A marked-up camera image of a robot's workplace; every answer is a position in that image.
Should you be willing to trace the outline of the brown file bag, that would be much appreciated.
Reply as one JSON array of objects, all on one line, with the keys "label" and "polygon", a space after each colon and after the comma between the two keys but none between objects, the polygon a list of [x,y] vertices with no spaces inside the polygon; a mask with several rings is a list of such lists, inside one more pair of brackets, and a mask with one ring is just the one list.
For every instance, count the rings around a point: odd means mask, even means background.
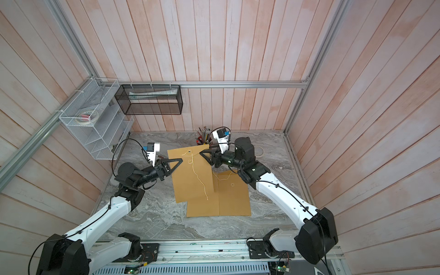
[{"label": "brown file bag", "polygon": [[219,216],[251,216],[248,185],[231,171],[213,173],[218,191]]},{"label": "brown file bag", "polygon": [[189,202],[195,199],[209,200],[214,193],[212,166],[200,155],[209,145],[168,150],[169,159],[181,158],[182,163],[172,173],[175,201]]},{"label": "brown file bag", "polygon": [[215,217],[220,215],[218,197],[200,198],[188,201],[187,214],[190,217]]}]

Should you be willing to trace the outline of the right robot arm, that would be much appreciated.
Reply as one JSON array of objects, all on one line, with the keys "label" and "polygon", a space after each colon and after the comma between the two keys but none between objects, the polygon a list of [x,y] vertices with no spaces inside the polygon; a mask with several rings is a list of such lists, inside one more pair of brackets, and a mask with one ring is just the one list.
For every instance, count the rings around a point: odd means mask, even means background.
[{"label": "right robot arm", "polygon": [[227,165],[246,183],[268,197],[299,229],[274,229],[264,237],[267,256],[282,257],[298,251],[310,264],[327,263],[327,253],[338,243],[335,218],[327,208],[319,209],[297,196],[259,162],[248,137],[240,137],[230,151],[229,143],[218,142],[200,155],[216,168]]}]

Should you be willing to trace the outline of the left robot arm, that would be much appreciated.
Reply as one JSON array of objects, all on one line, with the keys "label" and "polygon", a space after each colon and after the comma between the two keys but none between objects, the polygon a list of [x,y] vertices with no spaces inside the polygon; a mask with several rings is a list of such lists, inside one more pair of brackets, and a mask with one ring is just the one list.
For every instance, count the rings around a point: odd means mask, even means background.
[{"label": "left robot arm", "polygon": [[133,211],[142,201],[147,188],[170,176],[183,162],[181,158],[159,159],[144,169],[133,163],[122,164],[115,176],[118,191],[93,216],[63,235],[54,234],[42,242],[36,273],[38,275],[91,275],[101,267],[126,256],[137,260],[142,254],[139,237],[123,233],[100,249],[95,242],[118,220]]}]

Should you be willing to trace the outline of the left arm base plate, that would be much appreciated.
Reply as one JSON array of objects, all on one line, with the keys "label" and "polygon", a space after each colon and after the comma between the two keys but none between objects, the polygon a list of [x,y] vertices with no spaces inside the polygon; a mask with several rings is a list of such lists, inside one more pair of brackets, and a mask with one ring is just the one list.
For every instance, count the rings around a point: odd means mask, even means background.
[{"label": "left arm base plate", "polygon": [[113,262],[147,262],[148,264],[156,262],[158,259],[159,246],[160,244],[158,243],[141,243],[137,245],[135,249],[130,249],[127,256]]}]

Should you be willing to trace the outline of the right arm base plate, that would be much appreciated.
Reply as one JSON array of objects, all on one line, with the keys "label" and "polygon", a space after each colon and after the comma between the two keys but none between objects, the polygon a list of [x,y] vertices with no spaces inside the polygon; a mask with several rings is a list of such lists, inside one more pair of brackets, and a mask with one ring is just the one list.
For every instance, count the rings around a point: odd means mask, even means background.
[{"label": "right arm base plate", "polygon": [[254,238],[248,238],[246,245],[251,259],[294,259],[294,252],[277,251],[269,241],[258,241]]}]

